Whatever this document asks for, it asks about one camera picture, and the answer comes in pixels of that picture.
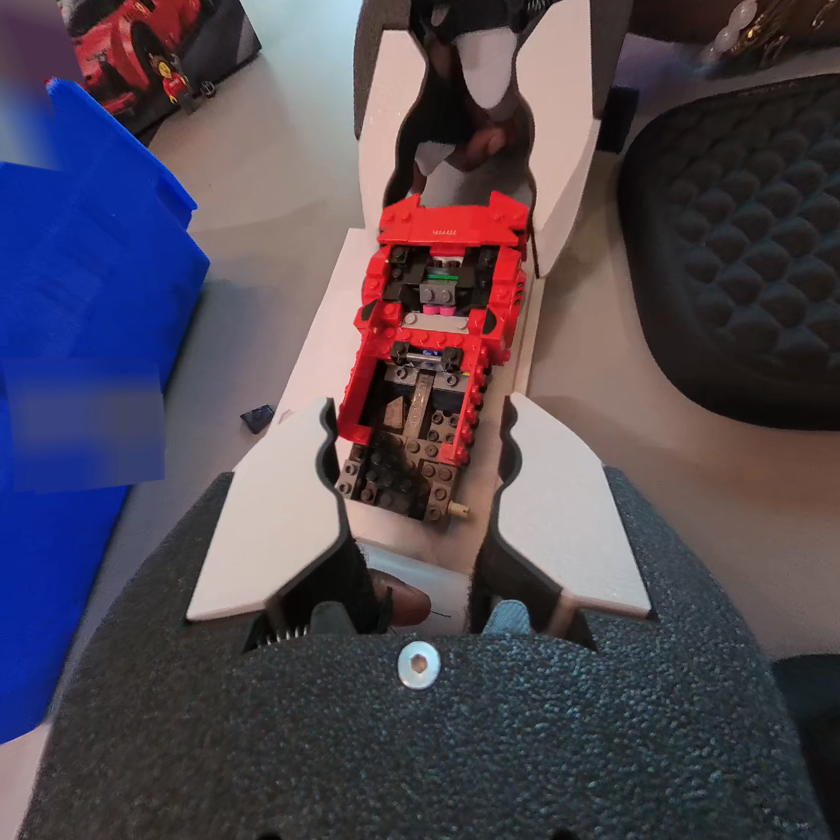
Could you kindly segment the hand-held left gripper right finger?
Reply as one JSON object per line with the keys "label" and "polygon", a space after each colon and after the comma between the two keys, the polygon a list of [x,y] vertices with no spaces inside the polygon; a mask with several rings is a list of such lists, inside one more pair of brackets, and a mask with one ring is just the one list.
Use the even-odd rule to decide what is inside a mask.
{"label": "hand-held left gripper right finger", "polygon": [[519,392],[502,411],[500,486],[473,571],[473,624],[493,599],[532,624],[579,610],[648,620],[654,608],[607,478],[590,446]]}

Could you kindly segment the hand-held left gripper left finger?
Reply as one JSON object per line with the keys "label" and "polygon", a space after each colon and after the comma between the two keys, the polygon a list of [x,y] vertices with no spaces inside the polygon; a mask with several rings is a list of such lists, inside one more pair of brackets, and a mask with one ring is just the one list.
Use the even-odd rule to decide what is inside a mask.
{"label": "hand-held left gripper left finger", "polygon": [[192,599],[189,623],[266,609],[353,551],[335,487],[337,417],[319,398],[273,423],[237,463]]}

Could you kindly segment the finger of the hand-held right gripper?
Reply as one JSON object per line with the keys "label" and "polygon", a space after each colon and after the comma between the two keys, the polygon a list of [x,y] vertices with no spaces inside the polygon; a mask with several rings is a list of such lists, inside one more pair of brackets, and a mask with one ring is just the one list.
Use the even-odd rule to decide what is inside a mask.
{"label": "finger of the hand-held right gripper", "polygon": [[565,247],[581,205],[600,122],[592,109],[588,1],[551,5],[518,52],[518,88],[533,122],[532,239],[539,277]]}
{"label": "finger of the hand-held right gripper", "polygon": [[407,197],[414,147],[407,125],[424,92],[427,58],[408,30],[382,32],[359,139],[364,232],[371,244],[383,209]]}

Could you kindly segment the red and black lego car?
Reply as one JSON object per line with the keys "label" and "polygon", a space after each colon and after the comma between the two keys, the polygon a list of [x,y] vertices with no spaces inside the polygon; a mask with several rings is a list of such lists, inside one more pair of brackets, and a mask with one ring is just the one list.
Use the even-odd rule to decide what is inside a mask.
{"label": "red and black lego car", "polygon": [[528,215],[499,192],[486,206],[428,208],[414,195],[383,210],[338,411],[345,501],[436,530],[468,517],[456,491],[492,374],[511,357]]}

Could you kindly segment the lego instruction booklet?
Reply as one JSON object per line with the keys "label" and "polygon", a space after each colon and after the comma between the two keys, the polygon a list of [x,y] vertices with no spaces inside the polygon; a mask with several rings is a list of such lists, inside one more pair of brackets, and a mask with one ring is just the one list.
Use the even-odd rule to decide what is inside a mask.
{"label": "lego instruction booklet", "polygon": [[[361,304],[362,269],[374,249],[373,234],[352,228],[311,324],[277,409],[277,420],[329,396],[339,405],[348,384],[361,336],[353,325]],[[357,501],[346,504],[350,530],[368,565],[429,595],[431,614],[421,625],[404,628],[431,636],[469,630],[469,579],[487,533],[493,495],[499,485],[500,425],[506,395],[526,392],[538,331],[545,279],[526,266],[527,286],[509,362],[493,371],[479,413],[470,462],[458,483],[456,501],[469,507],[466,519],[446,528],[428,525]]]}

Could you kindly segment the blue plastic bin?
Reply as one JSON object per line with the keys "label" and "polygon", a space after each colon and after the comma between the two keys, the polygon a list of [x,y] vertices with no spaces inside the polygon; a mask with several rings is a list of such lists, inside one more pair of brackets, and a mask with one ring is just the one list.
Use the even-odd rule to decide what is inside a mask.
{"label": "blue plastic bin", "polygon": [[128,489],[164,475],[163,390],[209,267],[195,201],[78,84],[2,162],[2,743],[44,720]]}

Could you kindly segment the lego set box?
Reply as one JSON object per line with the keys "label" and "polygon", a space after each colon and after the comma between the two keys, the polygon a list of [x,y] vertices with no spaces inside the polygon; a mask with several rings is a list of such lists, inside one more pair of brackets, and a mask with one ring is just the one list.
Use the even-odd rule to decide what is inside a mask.
{"label": "lego set box", "polygon": [[143,141],[172,114],[213,98],[261,49],[239,1],[64,1],[58,7],[83,87]]}

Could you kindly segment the black quilted chair seat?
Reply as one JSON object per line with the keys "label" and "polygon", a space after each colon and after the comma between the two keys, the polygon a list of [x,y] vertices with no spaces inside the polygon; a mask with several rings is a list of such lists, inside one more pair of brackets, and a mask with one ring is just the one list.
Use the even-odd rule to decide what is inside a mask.
{"label": "black quilted chair seat", "polygon": [[672,108],[628,148],[617,205],[658,368],[715,414],[839,428],[839,76]]}
{"label": "black quilted chair seat", "polygon": [[809,654],[772,664],[799,733],[817,800],[839,838],[839,655]]}

